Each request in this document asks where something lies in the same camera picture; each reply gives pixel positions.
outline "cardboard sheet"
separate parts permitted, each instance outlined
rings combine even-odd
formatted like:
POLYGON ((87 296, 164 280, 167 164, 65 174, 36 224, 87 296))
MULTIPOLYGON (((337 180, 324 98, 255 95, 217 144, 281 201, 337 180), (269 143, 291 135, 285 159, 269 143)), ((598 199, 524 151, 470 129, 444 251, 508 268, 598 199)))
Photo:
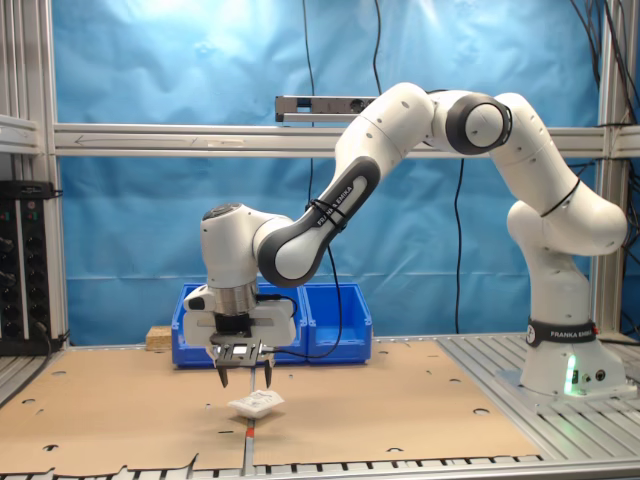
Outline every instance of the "cardboard sheet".
POLYGON ((433 342, 376 344, 366 366, 276 367, 272 389, 285 403, 256 423, 256 465, 538 454, 433 342))
POLYGON ((197 469, 241 468, 246 421, 227 402, 249 384, 248 370, 226 389, 215 371, 175 370, 169 352, 68 352, 0 409, 0 474, 183 468, 196 455, 197 469))

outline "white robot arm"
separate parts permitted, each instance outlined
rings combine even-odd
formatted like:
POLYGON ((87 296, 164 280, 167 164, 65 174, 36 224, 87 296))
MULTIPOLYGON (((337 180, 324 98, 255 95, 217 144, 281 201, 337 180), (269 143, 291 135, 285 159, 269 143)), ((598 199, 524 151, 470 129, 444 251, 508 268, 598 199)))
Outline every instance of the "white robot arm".
MULTIPOLYGON (((255 364, 258 360, 271 366, 272 355, 266 347, 290 344, 295 331, 291 329, 290 306, 283 306, 287 301, 272 297, 260 302, 256 296, 258 271, 281 287, 310 280, 331 240, 376 186, 422 141, 441 151, 463 155, 489 152, 519 199, 509 214, 508 227, 524 252, 531 274, 530 332, 533 329, 538 334, 531 342, 530 356, 551 356, 555 363, 559 357, 566 367, 567 348, 597 344, 600 349, 591 352, 592 357, 606 357, 611 383, 624 383, 621 368, 609 365, 615 363, 615 357, 609 358, 595 341, 588 316, 588 282, 571 258, 574 254, 603 255, 619 248, 627 230, 624 213, 579 181, 539 116, 520 95, 493 98, 464 91, 427 94, 409 83, 389 89, 349 125, 336 145, 331 183, 297 221, 240 204, 223 205, 204 216, 201 241, 207 286, 185 300, 188 314, 197 315, 191 325, 204 327, 191 328, 200 332, 199 336, 191 335, 192 341, 213 344, 219 367, 255 364), (276 313, 281 317, 269 327, 252 320, 260 317, 256 310, 261 303, 271 309, 266 315, 272 320, 276 313), (589 335, 580 333, 585 328, 590 330, 589 335), (552 338, 554 332, 557 342, 552 338), (562 341, 563 336, 571 340, 574 333, 581 335, 578 342, 562 341), (265 335, 271 343, 265 341, 265 335), (234 354, 238 345, 249 345, 255 353, 249 358, 244 353, 234 354), (238 356, 243 357, 241 361, 232 360, 238 356)), ((537 369, 528 369, 533 361, 538 362, 534 358, 527 361, 523 383, 541 393, 560 394, 558 385, 565 384, 566 368, 559 369, 558 379, 549 381, 548 372, 543 375, 537 369)), ((580 382, 576 385, 572 390, 586 388, 580 382)))

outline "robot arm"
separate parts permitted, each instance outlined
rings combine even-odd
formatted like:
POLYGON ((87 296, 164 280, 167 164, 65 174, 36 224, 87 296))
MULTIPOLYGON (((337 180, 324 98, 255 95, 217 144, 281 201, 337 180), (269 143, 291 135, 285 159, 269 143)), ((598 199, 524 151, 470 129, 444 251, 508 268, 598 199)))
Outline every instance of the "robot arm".
POLYGON ((548 303, 544 297, 549 294, 561 301, 567 288, 580 291, 569 295, 580 300, 579 308, 556 308, 552 302, 538 312, 540 316, 535 307, 532 314, 542 322, 555 321, 557 313, 553 318, 545 315, 560 310, 565 319, 588 322, 588 297, 582 301, 584 277, 578 278, 581 274, 566 257, 615 251, 626 235, 623 212, 579 182, 536 112, 521 96, 492 98, 464 91, 427 94, 413 84, 402 83, 376 99, 345 130, 336 145, 336 171, 330 185, 300 219, 294 222, 239 204, 223 205, 205 215, 201 241, 207 286, 187 297, 185 308, 188 315, 196 315, 190 321, 192 326, 206 328, 189 329, 185 319, 185 333, 200 332, 198 338, 192 335, 187 341, 213 344, 214 359, 221 366, 255 364, 258 359, 271 358, 264 346, 289 345, 293 340, 291 309, 283 307, 287 301, 275 298, 256 301, 260 300, 256 293, 258 270, 280 287, 310 280, 333 238, 376 186, 422 141, 446 152, 490 153, 520 200, 508 224, 532 275, 532 306, 548 303), (575 277, 577 287, 570 282, 564 290, 550 288, 549 265, 575 277), (261 304, 273 308, 261 314, 257 311, 261 304), (270 315, 273 322, 268 328, 254 321, 260 315, 270 315), (257 346, 257 353, 242 354, 240 363, 231 361, 234 345, 257 346))

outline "blue backdrop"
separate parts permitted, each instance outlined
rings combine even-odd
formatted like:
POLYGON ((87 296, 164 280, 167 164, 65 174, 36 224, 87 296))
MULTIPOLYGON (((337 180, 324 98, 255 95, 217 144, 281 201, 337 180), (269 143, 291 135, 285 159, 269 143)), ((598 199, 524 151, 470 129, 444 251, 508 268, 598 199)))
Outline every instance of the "blue backdrop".
MULTIPOLYGON (((526 96, 548 126, 597 119, 588 44, 569 2, 381 0, 378 69, 401 81, 526 96)), ((308 0, 318 95, 375 95, 373 0, 308 0)), ((272 125, 309 94, 301 0, 54 0, 61 122, 272 125)), ((316 161, 315 194, 333 172, 316 161)), ((77 344, 142 341, 184 282, 204 281, 199 221, 228 201, 299 216, 306 159, 61 159, 77 344)), ((453 331, 459 160, 405 160, 334 242, 378 335, 453 331)), ((514 199, 490 160, 460 197, 463 332, 524 330, 529 281, 506 229, 514 199)), ((331 281, 324 263, 315 281, 331 281)))

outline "black cable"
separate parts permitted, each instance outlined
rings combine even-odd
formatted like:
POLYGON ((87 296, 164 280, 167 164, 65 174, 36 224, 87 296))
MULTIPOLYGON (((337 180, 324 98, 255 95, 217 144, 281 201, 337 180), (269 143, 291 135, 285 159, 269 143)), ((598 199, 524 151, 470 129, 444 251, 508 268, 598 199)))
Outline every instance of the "black cable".
MULTIPOLYGON (((311 54, 309 53, 309 28, 307 26, 307 1, 302 0, 302 18, 304 19, 304 46, 307 50, 307 66, 309 67, 309 78, 311 79, 311 95, 316 95, 316 84, 313 81, 313 69, 311 68, 311 54)), ((315 127, 315 122, 311 122, 311 126, 315 127)), ((311 188, 313 187, 313 158, 309 159, 309 188, 307 192, 307 200, 311 201, 311 188)))
POLYGON ((589 27, 580 13, 580 9, 576 5, 574 0, 570 0, 571 5, 573 5, 573 9, 578 14, 578 18, 580 19, 580 23, 582 23, 582 27, 584 28, 585 33, 587 34, 587 39, 589 40, 589 48, 591 50, 591 68, 593 70, 593 78, 596 81, 596 86, 600 88, 600 72, 598 71, 598 54, 596 53, 596 47, 593 44, 593 38, 591 38, 591 32, 589 31, 589 27))
POLYGON ((631 251, 629 250, 629 247, 624 246, 623 248, 624 248, 624 251, 627 253, 627 255, 629 255, 634 262, 640 265, 640 259, 638 259, 638 257, 636 257, 633 253, 631 253, 631 251))
POLYGON ((601 343, 612 343, 614 345, 626 345, 627 347, 640 347, 640 343, 638 342, 630 342, 626 340, 610 340, 608 338, 600 338, 601 343))
POLYGON ((640 328, 638 327, 638 325, 636 325, 636 322, 633 321, 633 318, 631 318, 624 310, 620 311, 620 314, 622 315, 622 317, 627 320, 627 322, 629 323, 629 325, 631 325, 631 328, 633 328, 633 331, 630 333, 635 332, 637 335, 640 336, 640 328))
POLYGON ((596 31, 596 27, 593 25, 593 0, 585 0, 585 10, 587 12, 587 23, 589 24, 589 32, 592 35, 594 43, 596 45, 596 53, 598 54, 598 58, 600 58, 600 54, 602 52, 602 46, 600 45, 601 37, 598 36, 598 32, 596 31))
POLYGON ((51 360, 52 348, 51 348, 51 340, 49 339, 49 335, 47 334, 47 328, 40 322, 34 324, 34 326, 35 328, 33 329, 33 331, 41 335, 42 338, 44 338, 44 340, 47 342, 47 355, 42 361, 42 363, 38 366, 38 368, 31 375, 29 375, 29 377, 27 377, 27 379, 24 382, 22 382, 18 388, 16 388, 13 392, 11 392, 7 398, 5 398, 2 402, 0 402, 0 408, 6 405, 7 403, 9 403, 12 399, 18 396, 25 388, 27 388, 27 386, 31 382, 33 382, 36 379, 36 377, 38 377, 38 375, 40 375, 44 371, 44 369, 49 364, 49 361, 51 360))
MULTIPOLYGON (((620 7, 620 13, 622 14, 622 35, 624 38, 624 53, 627 54, 627 15, 624 11, 624 6, 622 2, 618 0, 618 6, 620 7)), ((629 67, 625 63, 625 70, 627 71, 627 79, 631 82, 631 86, 633 87, 633 94, 636 99, 636 103, 640 106, 640 96, 638 95, 638 89, 636 88, 636 84, 633 81, 633 77, 631 76, 631 72, 629 72, 629 67)))
POLYGON ((376 85, 378 86, 378 95, 382 95, 382 88, 380 88, 380 77, 378 77, 378 48, 380 48, 380 32, 382 30, 382 18, 380 17, 380 4, 378 0, 376 2, 376 13, 378 14, 378 38, 376 39, 376 50, 373 52, 373 74, 376 76, 376 85))
POLYGON ((578 178, 578 181, 576 182, 576 184, 574 185, 574 187, 569 190, 569 193, 567 193, 564 197, 562 197, 562 199, 556 203, 553 207, 551 207, 549 210, 547 210, 546 212, 544 212, 542 215, 540 215, 541 218, 546 217, 547 215, 553 213, 560 205, 562 205, 569 197, 571 197, 571 195, 573 195, 575 193, 575 191, 578 189, 578 187, 580 186, 580 183, 582 182, 582 180, 580 180, 580 178, 578 178))
POLYGON ((335 349, 338 348, 338 345, 340 345, 340 340, 342 339, 342 295, 340 294, 340 283, 338 282, 338 272, 336 271, 336 264, 333 260, 333 253, 331 253, 331 247, 327 247, 327 252, 329 253, 329 261, 331 262, 331 269, 333 270, 333 278, 336 282, 336 293, 338 296, 338 310, 340 311, 339 324, 338 324, 338 337, 336 338, 335 343, 328 351, 326 351, 325 353, 321 353, 319 355, 308 355, 304 353, 290 352, 289 350, 283 350, 281 348, 276 349, 275 350, 276 353, 287 353, 289 355, 293 355, 294 357, 303 357, 303 358, 324 358, 331 355, 335 351, 335 349))
POLYGON ((576 173, 576 177, 580 177, 580 175, 582 175, 585 170, 593 165, 596 164, 595 160, 591 160, 589 162, 586 163, 574 163, 573 165, 569 165, 569 168, 578 168, 581 167, 580 170, 578 170, 578 172, 576 173))
POLYGON ((458 223, 458 263, 456 264, 456 310, 454 314, 454 322, 456 333, 460 333, 460 324, 458 321, 458 313, 460 309, 460 264, 462 263, 462 225, 460 223, 460 213, 458 212, 458 197, 462 187, 462 176, 464 174, 464 158, 460 159, 460 176, 458 177, 458 187, 456 188, 456 196, 453 200, 453 209, 456 213, 456 222, 458 223))
POLYGON ((616 29, 613 23, 613 18, 611 16, 611 10, 609 9, 609 3, 606 1, 604 2, 604 16, 607 20, 607 24, 609 25, 609 32, 611 34, 611 46, 613 47, 613 52, 616 59, 616 65, 618 67, 618 74, 620 75, 620 82, 622 83, 622 90, 624 91, 624 98, 629 108, 629 115, 631 116, 633 123, 638 123, 635 112, 633 111, 633 104, 631 103, 631 98, 629 97, 629 89, 627 85, 627 78, 629 77, 628 70, 626 68, 624 59, 622 58, 622 54, 620 53, 620 44, 618 43, 618 35, 616 33, 616 29))
MULTIPOLYGON (((313 83, 313 70, 311 68, 311 56, 309 55, 309 36, 307 33, 307 9, 306 9, 306 4, 305 4, 305 0, 302 0, 302 11, 303 11, 303 15, 304 15, 304 40, 305 40, 305 46, 307 48, 307 65, 309 67, 309 77, 311 78, 311 91, 312 94, 315 95, 315 85, 313 83)), ((324 212, 327 215, 327 219, 333 223, 334 227, 339 228, 338 225, 336 224, 336 222, 333 220, 333 218, 331 218, 331 215, 333 215, 334 213, 338 213, 342 218, 345 217, 345 215, 337 208, 333 209, 333 207, 320 200, 320 199, 316 199, 316 200, 311 200, 311 185, 313 183, 313 158, 311 159, 311 171, 309 174, 309 191, 308 191, 308 197, 307 197, 307 208, 311 208, 311 207, 315 207, 318 210, 324 212), (320 207, 320 205, 324 205, 325 207, 327 207, 327 209, 323 209, 322 207, 320 207), (334 211, 331 212, 331 214, 328 214, 327 211, 329 208, 332 208, 334 211)), ((333 346, 325 353, 322 353, 320 355, 308 355, 306 353, 298 353, 298 352, 291 352, 289 350, 286 349, 281 349, 281 348, 277 348, 275 349, 276 353, 286 353, 289 355, 293 355, 294 357, 303 357, 303 358, 324 358, 324 357, 328 357, 329 355, 331 355, 336 348, 338 348, 338 346, 340 345, 340 340, 342 339, 342 295, 340 293, 340 282, 338 281, 338 271, 336 270, 336 264, 335 261, 333 260, 333 253, 331 252, 331 247, 328 246, 327 247, 327 252, 329 253, 329 261, 331 262, 331 269, 333 271, 333 279, 335 281, 336 284, 336 296, 338 298, 338 337, 336 338, 335 343, 333 344, 333 346)))

